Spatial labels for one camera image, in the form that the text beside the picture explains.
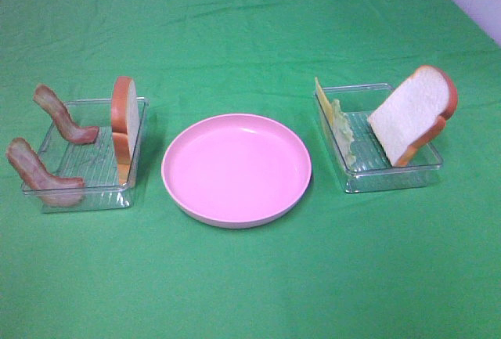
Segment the green lettuce leaf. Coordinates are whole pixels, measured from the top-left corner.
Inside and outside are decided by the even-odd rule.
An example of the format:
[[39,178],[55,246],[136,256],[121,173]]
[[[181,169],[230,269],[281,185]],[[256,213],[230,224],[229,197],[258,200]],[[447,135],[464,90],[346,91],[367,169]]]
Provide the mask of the green lettuce leaf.
[[341,155],[348,167],[352,167],[356,162],[356,156],[351,151],[351,144],[354,142],[354,133],[348,121],[348,116],[341,109],[339,99],[334,99],[331,103],[333,109],[333,134],[337,141]]

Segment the bread slice from tray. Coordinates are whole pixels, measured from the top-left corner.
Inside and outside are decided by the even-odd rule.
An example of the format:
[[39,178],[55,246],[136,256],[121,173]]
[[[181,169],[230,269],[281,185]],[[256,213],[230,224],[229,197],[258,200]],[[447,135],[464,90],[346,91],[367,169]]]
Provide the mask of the bread slice from tray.
[[115,81],[110,119],[118,183],[123,185],[128,181],[140,124],[135,82],[132,78],[119,76]]

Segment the bacon strip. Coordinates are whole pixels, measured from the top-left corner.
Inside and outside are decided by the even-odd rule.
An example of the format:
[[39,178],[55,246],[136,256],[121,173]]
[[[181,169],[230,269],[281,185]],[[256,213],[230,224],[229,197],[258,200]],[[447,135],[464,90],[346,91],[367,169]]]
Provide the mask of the bacon strip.
[[73,144],[94,143],[99,134],[97,126],[81,127],[70,116],[65,104],[47,85],[37,85],[33,100],[52,118],[61,136]]
[[64,190],[47,193],[41,200],[50,206],[72,207],[83,201],[82,193],[67,193],[69,189],[83,189],[82,177],[59,177],[47,171],[38,155],[24,138],[15,138],[7,146],[5,155],[18,175],[32,190]]

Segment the pink round plate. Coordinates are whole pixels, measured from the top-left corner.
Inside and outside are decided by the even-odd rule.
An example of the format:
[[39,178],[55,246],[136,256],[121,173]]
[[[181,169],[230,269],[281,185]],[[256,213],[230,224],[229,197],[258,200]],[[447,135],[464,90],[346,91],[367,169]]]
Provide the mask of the pink round plate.
[[223,114],[181,132],[165,151],[161,176],[188,216],[243,229],[286,214],[308,188],[312,162],[284,124],[256,114]]

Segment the yellow cheese slice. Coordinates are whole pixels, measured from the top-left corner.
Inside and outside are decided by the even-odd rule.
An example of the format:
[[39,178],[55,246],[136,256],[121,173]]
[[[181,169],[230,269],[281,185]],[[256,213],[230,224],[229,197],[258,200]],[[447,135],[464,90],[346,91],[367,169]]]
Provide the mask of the yellow cheese slice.
[[321,86],[319,79],[315,77],[315,90],[320,103],[320,106],[323,109],[323,112],[326,116],[328,124],[330,127],[333,126],[333,106],[330,101],[327,99],[326,94]]

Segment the right clear plastic tray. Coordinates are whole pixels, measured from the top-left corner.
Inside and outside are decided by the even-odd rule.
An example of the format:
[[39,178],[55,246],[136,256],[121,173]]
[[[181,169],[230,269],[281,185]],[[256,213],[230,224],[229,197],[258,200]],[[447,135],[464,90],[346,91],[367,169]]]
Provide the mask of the right clear plastic tray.
[[334,99],[340,100],[341,109],[347,114],[354,133],[355,140],[351,144],[351,151],[356,156],[356,162],[352,167],[348,167],[315,90],[315,102],[324,141],[345,192],[368,193],[411,189],[432,186],[439,182],[438,170],[442,166],[443,159],[432,144],[423,146],[407,166],[394,168],[373,134],[367,117],[393,92],[391,85],[376,83],[323,87],[323,90],[330,103]]

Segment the clear plastic tray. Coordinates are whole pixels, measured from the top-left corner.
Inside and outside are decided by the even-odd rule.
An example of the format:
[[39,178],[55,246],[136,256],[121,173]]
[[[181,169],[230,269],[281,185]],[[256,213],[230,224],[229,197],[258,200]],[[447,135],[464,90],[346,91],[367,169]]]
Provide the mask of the clear plastic tray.
[[80,126],[98,126],[95,142],[75,145],[62,138],[54,124],[49,126],[37,155],[48,172],[58,177],[82,177],[83,189],[34,190],[21,184],[22,194],[42,213],[123,209],[135,200],[142,141],[149,100],[137,98],[139,132],[126,182],[118,181],[117,158],[111,129],[110,99],[79,99],[65,102],[72,119]]
[[324,141],[345,192],[368,193],[411,189],[432,186],[439,182],[438,170],[442,166],[443,159],[432,144],[423,146],[407,166],[394,168],[373,134],[367,117],[393,92],[391,85],[376,83],[323,87],[323,90],[330,103],[334,99],[340,100],[341,109],[347,114],[354,133],[355,140],[351,144],[351,151],[356,156],[356,162],[352,167],[348,167],[315,90],[315,102]]

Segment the green tablecloth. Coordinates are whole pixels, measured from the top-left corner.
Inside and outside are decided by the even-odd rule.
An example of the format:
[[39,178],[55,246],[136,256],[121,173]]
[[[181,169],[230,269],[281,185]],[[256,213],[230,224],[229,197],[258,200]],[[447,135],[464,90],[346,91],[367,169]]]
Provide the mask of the green tablecloth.
[[[315,80],[400,83],[432,64],[459,105],[424,189],[347,194]],[[42,214],[1,162],[4,338],[497,338],[500,50],[449,0],[2,0],[1,144],[39,146],[37,84],[150,101],[134,204]],[[160,165],[216,114],[281,121],[312,181],[286,216],[226,230],[181,212]]]

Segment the left clear plastic tray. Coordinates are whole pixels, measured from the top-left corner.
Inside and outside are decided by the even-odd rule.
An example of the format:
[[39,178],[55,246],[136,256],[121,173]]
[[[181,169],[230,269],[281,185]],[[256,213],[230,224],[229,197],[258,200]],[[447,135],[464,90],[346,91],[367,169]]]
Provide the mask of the left clear plastic tray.
[[111,129],[110,99],[79,99],[65,102],[72,119],[80,126],[98,126],[95,142],[75,145],[62,138],[54,124],[49,126],[37,155],[48,172],[58,177],[82,177],[83,189],[34,190],[21,184],[22,194],[42,213],[123,209],[135,200],[142,141],[149,100],[137,98],[139,132],[126,182],[118,181],[117,158]]

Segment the bread slice in right tray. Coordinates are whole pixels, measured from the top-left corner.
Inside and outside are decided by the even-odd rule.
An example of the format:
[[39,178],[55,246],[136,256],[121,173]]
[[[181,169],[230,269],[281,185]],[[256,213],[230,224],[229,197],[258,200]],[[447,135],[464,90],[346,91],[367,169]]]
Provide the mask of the bread slice in right tray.
[[406,78],[368,117],[393,167],[406,166],[455,113],[458,92],[441,69],[423,65]]

